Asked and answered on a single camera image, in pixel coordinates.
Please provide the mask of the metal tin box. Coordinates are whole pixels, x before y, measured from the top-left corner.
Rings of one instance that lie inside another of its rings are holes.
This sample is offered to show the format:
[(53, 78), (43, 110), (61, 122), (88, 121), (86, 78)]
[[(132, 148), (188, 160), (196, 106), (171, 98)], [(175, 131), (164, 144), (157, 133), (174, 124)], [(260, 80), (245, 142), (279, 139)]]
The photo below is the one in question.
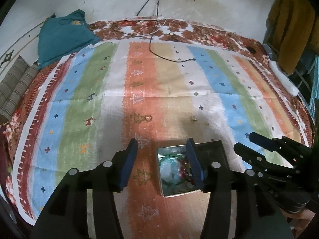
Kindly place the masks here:
[(176, 197), (198, 191), (192, 175), (186, 145), (161, 147), (157, 150), (160, 193)]

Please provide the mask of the green jade bangle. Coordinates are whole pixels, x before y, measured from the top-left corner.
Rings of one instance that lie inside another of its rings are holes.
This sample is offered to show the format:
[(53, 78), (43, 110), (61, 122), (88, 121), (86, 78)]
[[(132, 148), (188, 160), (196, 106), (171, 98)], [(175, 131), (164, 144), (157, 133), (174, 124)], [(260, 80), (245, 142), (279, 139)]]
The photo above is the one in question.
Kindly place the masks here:
[(182, 175), (183, 157), (179, 155), (166, 155), (159, 161), (160, 179), (167, 187), (182, 184), (185, 179)]

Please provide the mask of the gold earring pair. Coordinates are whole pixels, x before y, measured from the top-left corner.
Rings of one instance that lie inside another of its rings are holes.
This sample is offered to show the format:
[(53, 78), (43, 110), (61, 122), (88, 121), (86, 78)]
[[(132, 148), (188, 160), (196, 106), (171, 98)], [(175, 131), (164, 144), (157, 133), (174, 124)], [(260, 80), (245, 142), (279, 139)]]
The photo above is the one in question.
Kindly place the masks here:
[(198, 120), (197, 120), (194, 116), (191, 116), (191, 117), (190, 117), (190, 121), (191, 121), (192, 123), (197, 123), (197, 122), (198, 122)]

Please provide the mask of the white power strip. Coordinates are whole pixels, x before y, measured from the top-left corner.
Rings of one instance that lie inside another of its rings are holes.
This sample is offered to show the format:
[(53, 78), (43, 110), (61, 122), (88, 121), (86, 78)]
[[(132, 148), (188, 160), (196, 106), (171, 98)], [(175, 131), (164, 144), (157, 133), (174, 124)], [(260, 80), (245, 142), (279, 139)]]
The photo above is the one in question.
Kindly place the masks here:
[(285, 88), (285, 90), (293, 97), (296, 97), (299, 93), (298, 88), (291, 82), (291, 80), (288, 78), (286, 74), (284, 74), (276, 61), (270, 61), (269, 67), (277, 77), (277, 79), (280, 81), (282, 86)]

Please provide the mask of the striped colourful bed cloth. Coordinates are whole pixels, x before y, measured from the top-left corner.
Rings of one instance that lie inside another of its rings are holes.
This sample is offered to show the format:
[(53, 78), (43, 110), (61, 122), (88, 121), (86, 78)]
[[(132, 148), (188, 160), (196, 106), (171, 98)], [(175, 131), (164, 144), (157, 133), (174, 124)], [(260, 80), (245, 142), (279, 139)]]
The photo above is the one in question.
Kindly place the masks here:
[[(192, 123), (194, 116), (198, 122)], [(209, 195), (160, 193), (157, 150), (251, 132), (312, 144), (312, 122), (268, 64), (214, 46), (112, 40), (42, 69), (12, 117), (7, 195), (33, 225), (65, 173), (90, 170), (138, 142), (128, 186), (115, 195), (126, 238), (199, 238)]]

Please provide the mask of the mustard yellow hanging cloth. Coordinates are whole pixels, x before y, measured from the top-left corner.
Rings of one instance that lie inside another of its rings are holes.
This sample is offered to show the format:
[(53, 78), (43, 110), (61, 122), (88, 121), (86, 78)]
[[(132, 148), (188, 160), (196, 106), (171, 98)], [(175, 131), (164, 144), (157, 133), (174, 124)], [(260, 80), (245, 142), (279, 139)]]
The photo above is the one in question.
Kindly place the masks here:
[(275, 0), (268, 28), (268, 43), (286, 74), (293, 73), (305, 48), (318, 55), (318, 13), (308, 0)]

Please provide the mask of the brown striped cushion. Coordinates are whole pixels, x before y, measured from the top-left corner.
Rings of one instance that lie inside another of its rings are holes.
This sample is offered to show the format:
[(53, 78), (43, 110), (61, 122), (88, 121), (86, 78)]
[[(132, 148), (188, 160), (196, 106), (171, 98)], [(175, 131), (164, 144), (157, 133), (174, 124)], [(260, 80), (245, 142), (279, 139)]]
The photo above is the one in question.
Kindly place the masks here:
[(38, 74), (37, 65), (29, 66), (19, 56), (1, 81), (1, 125), (11, 120), (22, 96)]

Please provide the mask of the teal pillow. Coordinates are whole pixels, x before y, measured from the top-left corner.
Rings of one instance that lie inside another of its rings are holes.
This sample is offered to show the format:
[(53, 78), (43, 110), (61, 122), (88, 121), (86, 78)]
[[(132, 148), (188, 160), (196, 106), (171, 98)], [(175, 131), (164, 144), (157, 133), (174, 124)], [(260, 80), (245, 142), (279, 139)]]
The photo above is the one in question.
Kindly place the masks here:
[(47, 18), (38, 37), (38, 69), (82, 48), (100, 42), (85, 21), (85, 12), (76, 10), (66, 16)]

